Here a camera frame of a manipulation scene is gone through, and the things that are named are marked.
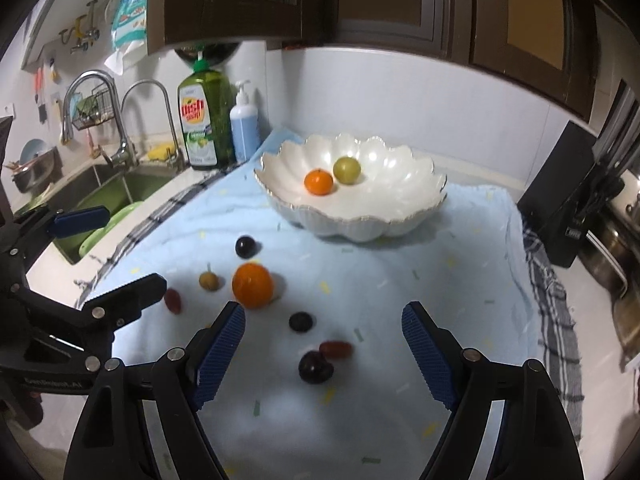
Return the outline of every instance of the plastic bag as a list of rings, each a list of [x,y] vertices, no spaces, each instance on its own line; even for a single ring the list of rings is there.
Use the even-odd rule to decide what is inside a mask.
[[[146,56],[146,0],[120,0],[111,43],[114,53],[104,64],[118,75]]]

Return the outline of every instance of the red date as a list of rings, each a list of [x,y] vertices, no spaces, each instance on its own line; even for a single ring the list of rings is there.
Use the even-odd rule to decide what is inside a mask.
[[[325,341],[320,345],[325,359],[345,359],[353,354],[353,345],[344,341]]]
[[[174,288],[166,290],[164,304],[172,314],[180,314],[182,312],[182,300],[180,299],[180,294]]]

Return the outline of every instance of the cabinet door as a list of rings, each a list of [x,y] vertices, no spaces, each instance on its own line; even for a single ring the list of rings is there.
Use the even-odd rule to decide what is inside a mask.
[[[589,119],[597,33],[590,0],[476,0],[472,62]]]
[[[148,0],[148,49],[248,39],[317,41],[319,0]]]
[[[440,55],[449,0],[324,0],[326,40]]]

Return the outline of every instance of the wire basket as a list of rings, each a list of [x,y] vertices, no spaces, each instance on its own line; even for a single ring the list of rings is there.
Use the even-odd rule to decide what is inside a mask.
[[[101,84],[92,90],[89,97],[78,101],[71,122],[76,130],[85,130],[110,121],[113,117],[113,102],[109,96],[109,89],[105,84]]]

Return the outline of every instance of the knife block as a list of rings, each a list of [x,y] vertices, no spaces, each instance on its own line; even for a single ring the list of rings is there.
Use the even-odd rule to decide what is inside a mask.
[[[589,198],[596,138],[569,122],[520,201],[525,223],[545,245],[552,264],[571,267],[589,230],[578,208]]]

